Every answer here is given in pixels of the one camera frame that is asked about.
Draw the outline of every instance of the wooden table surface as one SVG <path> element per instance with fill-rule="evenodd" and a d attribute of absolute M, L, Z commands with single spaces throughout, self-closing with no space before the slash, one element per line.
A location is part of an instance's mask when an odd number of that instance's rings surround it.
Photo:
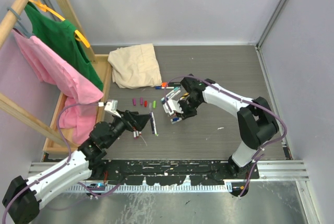
<path fill-rule="evenodd" d="M 116 47 L 101 46 L 109 52 Z M 269 95 L 253 46 L 155 46 L 163 81 L 187 74 L 215 80 L 222 87 L 245 97 Z M 157 101 L 153 110 L 159 136 L 152 135 L 150 123 L 142 132 L 146 143 L 125 132 L 108 150 L 112 159 L 228 159 L 241 142 L 236 118 L 210 104 L 202 104 L 198 115 L 172 125 L 160 99 L 162 90 L 151 87 L 121 89 L 111 83 L 109 99 L 118 100 L 118 109 L 148 113 L 139 98 Z M 106 121 L 112 121 L 105 115 Z M 265 159 L 285 159 L 281 143 L 266 148 Z"/>

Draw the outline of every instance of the pink shirt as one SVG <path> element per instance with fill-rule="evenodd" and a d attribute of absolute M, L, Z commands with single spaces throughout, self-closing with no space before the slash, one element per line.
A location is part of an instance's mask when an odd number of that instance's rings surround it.
<path fill-rule="evenodd" d="M 29 39 L 17 30 L 12 30 L 17 44 L 40 81 L 57 85 L 68 98 L 66 105 L 90 104 L 99 101 L 101 92 L 71 65 L 63 60 L 39 38 Z M 61 128 L 75 128 L 72 140 L 81 144 L 89 137 L 96 121 L 96 107 L 77 106 L 66 110 L 60 118 Z"/>

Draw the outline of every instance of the hanger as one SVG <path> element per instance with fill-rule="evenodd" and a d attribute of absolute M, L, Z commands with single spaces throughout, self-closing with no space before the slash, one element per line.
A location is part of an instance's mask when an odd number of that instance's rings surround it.
<path fill-rule="evenodd" d="M 36 4 L 37 7 L 39 9 L 41 9 L 42 11 L 44 11 L 44 12 L 49 11 L 54 16 L 56 16 L 57 18 L 59 18 L 61 21 L 65 20 L 65 18 L 63 16 L 61 16 L 59 13 L 57 13 L 56 11 L 52 10 L 51 8 L 49 8 L 46 4 L 41 3 L 40 0 L 37 0 L 37 1 L 35 1 L 35 0 L 29 0 L 29 1 L 32 2 L 32 3 L 34 3 L 34 4 Z M 81 41 L 85 45 L 85 47 L 87 47 L 87 48 L 90 47 L 90 44 L 89 44 L 88 40 L 82 35 L 81 32 L 79 32 L 79 30 L 75 30 L 74 33 L 77 36 L 77 37 L 75 36 L 75 39 L 77 41 Z"/>
<path fill-rule="evenodd" d="M 21 17 L 18 15 L 18 13 L 12 9 L 11 7 L 7 7 L 7 11 L 11 11 L 17 18 L 17 24 L 20 25 L 21 28 L 18 28 L 17 26 L 14 26 L 14 28 L 16 30 L 19 30 L 21 33 L 23 33 L 27 38 L 30 38 L 31 36 L 33 36 L 32 33 L 28 32 L 28 30 L 24 27 L 24 25 L 20 22 Z"/>

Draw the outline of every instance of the green shirt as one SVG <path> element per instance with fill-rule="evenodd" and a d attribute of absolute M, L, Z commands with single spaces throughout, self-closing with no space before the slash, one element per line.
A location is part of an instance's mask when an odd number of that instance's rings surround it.
<path fill-rule="evenodd" d="M 32 24 L 32 33 L 102 91 L 102 81 L 80 42 L 75 39 L 74 32 L 77 28 L 68 20 L 58 22 L 49 19 L 31 2 L 28 2 L 25 11 Z"/>

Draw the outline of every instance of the beige cloth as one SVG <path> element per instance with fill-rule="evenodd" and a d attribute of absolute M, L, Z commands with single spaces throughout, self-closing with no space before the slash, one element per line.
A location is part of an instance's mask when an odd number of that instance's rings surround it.
<path fill-rule="evenodd" d="M 109 53 L 112 78 L 120 88 L 160 86 L 159 64 L 153 44 L 119 48 Z"/>

